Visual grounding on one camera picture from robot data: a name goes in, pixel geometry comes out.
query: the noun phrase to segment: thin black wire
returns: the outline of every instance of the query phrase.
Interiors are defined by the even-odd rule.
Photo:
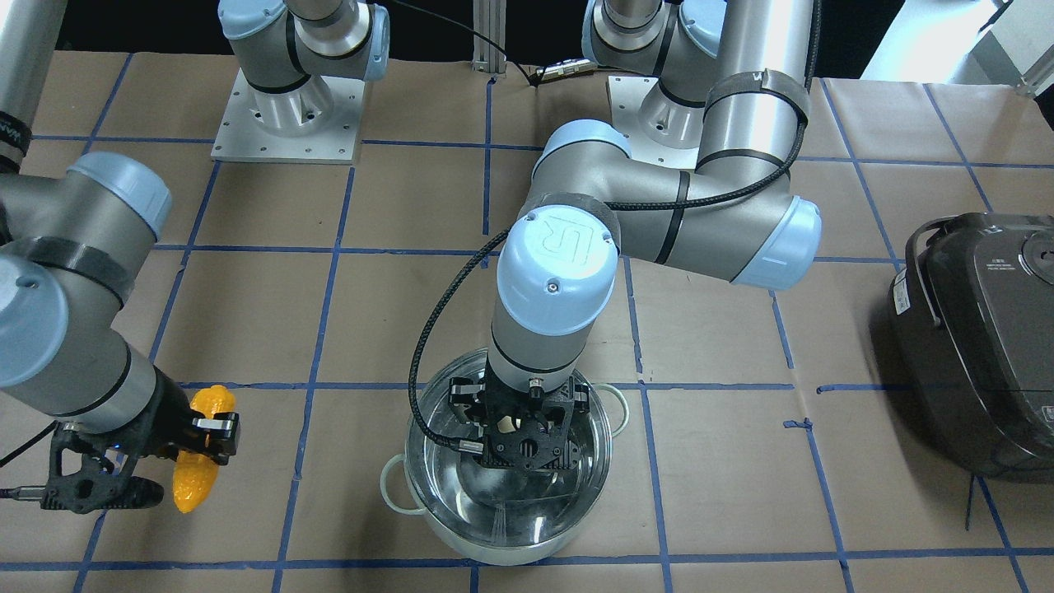
[[[35,446],[35,444],[39,443],[40,441],[42,441],[44,439],[44,437],[46,437],[48,434],[55,432],[55,429],[58,426],[59,426],[58,422],[52,422],[51,424],[47,426],[46,429],[44,429],[43,431],[41,431],[40,433],[38,433],[35,437],[33,437],[32,439],[25,441],[25,443],[23,443],[22,447],[20,447],[20,448],[16,449],[15,451],[11,452],[3,459],[0,459],[0,468],[3,468],[4,466],[11,463],[19,455],[22,455],[23,453],[25,453],[26,451],[28,451],[31,448],[33,448],[33,446]]]
[[[413,358],[410,360],[410,377],[407,380],[407,391],[410,398],[410,412],[413,413],[413,419],[421,429],[421,432],[425,434],[432,442],[437,446],[445,447],[457,451],[457,443],[463,440],[471,439],[460,439],[453,437],[447,437],[436,433],[429,429],[428,423],[425,422],[424,417],[421,415],[421,409],[417,407],[417,368],[421,365],[421,356],[425,352],[425,344],[428,343],[428,337],[432,334],[432,329],[435,327],[435,322],[440,319],[440,314],[446,309],[447,303],[453,298],[454,292],[457,288],[465,281],[468,274],[483,260],[495,246],[505,240],[505,237],[509,235],[509,231],[512,226],[505,229],[504,231],[494,235],[487,244],[484,244],[475,252],[472,257],[462,265],[462,269],[454,276],[454,279],[447,286],[446,292],[443,293],[440,302],[435,304],[435,309],[432,310],[432,315],[428,316],[428,321],[425,322],[424,330],[421,331],[421,338],[417,339],[417,347],[413,351]]]
[[[816,75],[816,59],[819,54],[820,47],[820,21],[822,17],[821,0],[814,0],[813,2],[813,25],[809,32],[808,39],[808,54],[805,58],[805,90],[809,91],[813,87],[813,78]],[[611,210],[623,210],[640,212],[645,210],[686,210],[688,207],[700,207],[703,205],[714,205],[716,203],[724,203],[726,201],[731,201],[734,199],[739,199],[747,195],[759,192],[768,185],[773,184],[776,179],[779,179],[790,170],[790,165],[794,161],[798,159],[798,153],[801,151],[801,144],[805,140],[805,119],[799,115],[798,118],[798,129],[795,132],[795,140],[790,145],[790,151],[787,153],[786,159],[783,164],[780,164],[775,171],[761,179],[738,190],[733,190],[729,192],[721,193],[718,195],[711,195],[709,197],[700,197],[696,199],[688,199],[685,201],[607,201],[605,202]]]
[[[452,25],[460,26],[461,28],[464,28],[465,31],[467,31],[467,32],[471,33],[472,35],[479,37],[480,39],[483,39],[483,41],[485,43],[489,44],[490,46],[494,47],[495,50],[497,50],[499,52],[501,52],[502,54],[504,54],[506,61],[508,61],[512,65],[516,66],[516,68],[520,71],[520,73],[524,75],[524,78],[527,79],[527,83],[528,84],[530,84],[531,86],[538,86],[538,82],[535,82],[534,79],[531,78],[531,76],[529,74],[527,74],[527,71],[524,70],[524,67],[522,65],[520,65],[519,63],[516,63],[516,62],[514,62],[514,61],[512,61],[512,60],[509,59],[509,57],[508,57],[509,53],[505,51],[505,47],[502,47],[497,43],[494,43],[487,36],[483,35],[482,33],[479,33],[477,31],[475,31],[471,26],[468,26],[467,24],[457,22],[454,19],[451,19],[449,17],[445,17],[445,16],[440,15],[437,13],[433,13],[433,12],[427,9],[427,8],[422,8],[421,6],[414,6],[413,4],[410,4],[409,2],[404,2],[403,0],[386,0],[386,1],[391,2],[393,4],[398,4],[399,6],[406,6],[407,8],[410,8],[411,11],[417,11],[418,13],[424,13],[426,15],[433,16],[433,17],[435,17],[435,18],[437,18],[440,20],[446,21],[446,22],[448,22],[448,23],[450,23]]]

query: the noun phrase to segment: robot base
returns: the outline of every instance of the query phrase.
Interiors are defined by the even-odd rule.
[[[644,130],[641,105],[658,81],[655,76],[609,76],[607,90],[611,100],[611,124],[629,138],[633,160],[670,169],[695,169],[698,142],[687,149],[671,147],[657,142]]]
[[[212,158],[232,162],[354,163],[366,83],[353,78],[323,78],[333,93],[334,104],[324,125],[305,136],[277,136],[255,121],[253,94],[238,71]]]

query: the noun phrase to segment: orange object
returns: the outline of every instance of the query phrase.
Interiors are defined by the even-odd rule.
[[[199,391],[191,400],[191,408],[211,419],[221,412],[234,411],[234,394],[222,386],[213,386]],[[201,505],[209,497],[218,474],[219,466],[208,456],[180,451],[172,473],[172,499],[176,509],[190,513]]]

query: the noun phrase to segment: tiled surface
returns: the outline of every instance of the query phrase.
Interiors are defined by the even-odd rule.
[[[235,71],[214,56],[53,61],[25,172],[61,176],[90,145],[164,177],[176,204],[115,328],[178,381],[245,387],[246,433],[189,516],[0,505],[0,591],[1054,590],[1050,488],[975,482],[964,529],[970,478],[902,420],[881,315],[894,257],[930,217],[983,197],[1052,213],[1054,134],[1010,90],[818,80],[792,182],[825,236],[794,289],[624,259],[580,361],[630,401],[608,482],[557,557],[502,569],[390,513],[377,475],[402,449],[402,382],[437,296],[513,219],[551,131],[608,118],[608,73],[534,90],[393,61],[349,172],[213,163]],[[494,262],[444,314],[422,381],[485,343]],[[43,422],[0,398],[4,451]],[[45,467],[37,447],[0,486]]]

